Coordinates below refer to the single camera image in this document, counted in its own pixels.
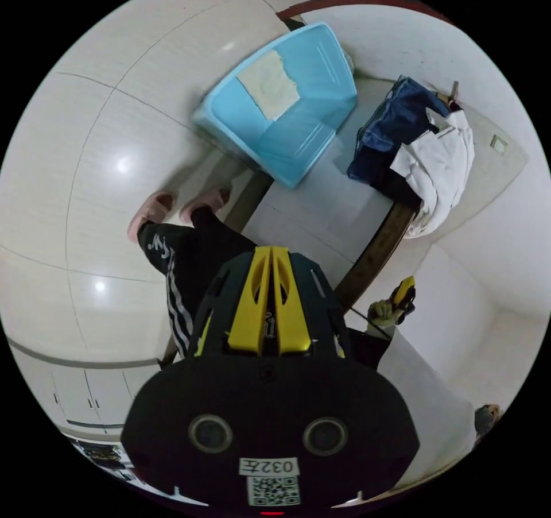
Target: cabinet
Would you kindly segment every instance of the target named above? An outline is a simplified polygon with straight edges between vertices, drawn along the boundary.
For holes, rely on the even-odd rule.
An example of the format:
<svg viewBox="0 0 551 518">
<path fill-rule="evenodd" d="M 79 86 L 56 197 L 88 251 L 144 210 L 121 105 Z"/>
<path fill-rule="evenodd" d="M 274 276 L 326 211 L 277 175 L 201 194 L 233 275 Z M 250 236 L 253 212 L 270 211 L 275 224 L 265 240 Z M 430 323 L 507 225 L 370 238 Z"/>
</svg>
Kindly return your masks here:
<svg viewBox="0 0 551 518">
<path fill-rule="evenodd" d="M 48 418 L 58 426 L 67 424 L 49 363 L 35 359 L 15 347 L 11 351 L 21 375 Z"/>
<path fill-rule="evenodd" d="M 132 405 L 132 396 L 120 369 L 86 369 L 92 405 L 105 427 L 122 427 Z"/>
<path fill-rule="evenodd" d="M 76 426 L 100 425 L 102 422 L 92 403 L 84 369 L 54 364 L 50 366 L 67 422 Z"/>
<path fill-rule="evenodd" d="M 145 367 L 132 367 L 131 369 L 123 369 L 126 385 L 132 398 L 136 397 L 142 386 L 155 374 L 161 370 L 159 365 L 146 365 Z"/>
<path fill-rule="evenodd" d="M 85 369 L 58 365 L 11 347 L 31 392 L 51 421 L 83 433 L 120 434 L 132 400 L 161 368 Z"/>
</svg>

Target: camera lens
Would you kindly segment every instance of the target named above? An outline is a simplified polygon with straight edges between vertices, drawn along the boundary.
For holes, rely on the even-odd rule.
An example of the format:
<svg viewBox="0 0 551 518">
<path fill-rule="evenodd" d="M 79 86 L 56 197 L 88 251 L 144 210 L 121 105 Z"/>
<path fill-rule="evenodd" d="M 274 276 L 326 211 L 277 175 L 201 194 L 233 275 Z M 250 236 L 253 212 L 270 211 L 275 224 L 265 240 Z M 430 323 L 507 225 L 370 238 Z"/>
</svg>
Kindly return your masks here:
<svg viewBox="0 0 551 518">
<path fill-rule="evenodd" d="M 346 427 L 337 419 L 323 418 L 313 421 L 304 431 L 304 446 L 310 453 L 327 457 L 338 453 L 348 438 Z"/>
<path fill-rule="evenodd" d="M 232 433 L 219 416 L 201 415 L 189 426 L 189 438 L 200 451 L 221 453 L 231 445 Z"/>
</svg>

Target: towel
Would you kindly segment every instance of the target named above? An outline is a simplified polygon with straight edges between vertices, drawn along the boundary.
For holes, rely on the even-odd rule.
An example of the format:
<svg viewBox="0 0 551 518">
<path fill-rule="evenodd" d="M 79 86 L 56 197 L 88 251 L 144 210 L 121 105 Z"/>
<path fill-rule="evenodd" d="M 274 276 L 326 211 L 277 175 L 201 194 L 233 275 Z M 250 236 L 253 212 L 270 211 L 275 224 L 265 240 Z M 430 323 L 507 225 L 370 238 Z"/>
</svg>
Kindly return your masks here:
<svg viewBox="0 0 551 518">
<path fill-rule="evenodd" d="M 446 118 L 431 109 L 426 114 L 438 133 L 427 131 L 411 144 L 401 145 L 390 166 L 423 200 L 405 238 L 428 235 L 444 223 L 459 204 L 475 156 L 463 110 Z"/>
<path fill-rule="evenodd" d="M 268 51 L 245 68 L 237 79 L 267 120 L 281 118 L 299 99 L 297 85 L 283 67 L 276 51 Z"/>
</svg>

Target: qr code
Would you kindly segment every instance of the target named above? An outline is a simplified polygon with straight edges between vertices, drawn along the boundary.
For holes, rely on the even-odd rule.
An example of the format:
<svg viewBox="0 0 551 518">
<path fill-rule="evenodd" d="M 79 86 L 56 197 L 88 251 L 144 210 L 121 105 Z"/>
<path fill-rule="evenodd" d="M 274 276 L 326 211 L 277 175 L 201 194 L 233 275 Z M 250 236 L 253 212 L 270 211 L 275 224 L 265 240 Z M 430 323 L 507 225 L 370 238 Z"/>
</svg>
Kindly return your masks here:
<svg viewBox="0 0 551 518">
<path fill-rule="evenodd" d="M 298 478 L 296 476 L 284 478 L 248 476 L 247 487 L 249 489 L 249 505 L 252 507 L 300 505 Z"/>
</svg>

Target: red trim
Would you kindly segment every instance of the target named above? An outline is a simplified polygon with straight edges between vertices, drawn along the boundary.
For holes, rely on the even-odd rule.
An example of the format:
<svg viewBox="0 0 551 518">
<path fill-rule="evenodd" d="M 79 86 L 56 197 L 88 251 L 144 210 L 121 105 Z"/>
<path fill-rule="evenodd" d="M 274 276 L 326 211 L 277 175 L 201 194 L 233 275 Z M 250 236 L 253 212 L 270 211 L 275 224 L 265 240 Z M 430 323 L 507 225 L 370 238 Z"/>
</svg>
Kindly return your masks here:
<svg viewBox="0 0 551 518">
<path fill-rule="evenodd" d="M 329 7 L 339 7 L 342 5 L 387 5 L 390 7 L 401 7 L 402 9 L 409 9 L 411 11 L 417 11 L 418 13 L 424 13 L 431 17 L 438 18 L 453 26 L 443 14 L 437 13 L 427 5 L 416 1 L 407 0 L 311 0 L 298 3 L 277 13 L 280 20 L 287 20 L 291 17 L 295 17 L 299 14 L 309 13 L 311 11 L 317 11 L 319 9 L 327 9 Z"/>
</svg>

